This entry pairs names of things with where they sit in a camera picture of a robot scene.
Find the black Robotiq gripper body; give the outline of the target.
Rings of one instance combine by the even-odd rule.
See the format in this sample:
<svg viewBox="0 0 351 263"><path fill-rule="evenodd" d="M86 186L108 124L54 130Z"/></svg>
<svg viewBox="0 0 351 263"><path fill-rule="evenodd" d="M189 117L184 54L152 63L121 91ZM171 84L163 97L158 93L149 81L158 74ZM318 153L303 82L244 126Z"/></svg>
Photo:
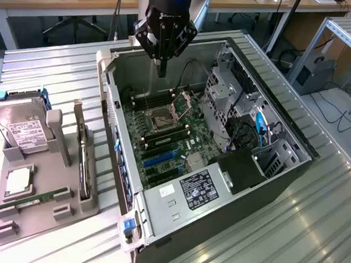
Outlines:
<svg viewBox="0 0 351 263"><path fill-rule="evenodd" d="M148 0L147 23L159 39L159 55L164 60L166 46L174 25L179 25L177 34L190 20L189 9L192 0Z"/></svg>

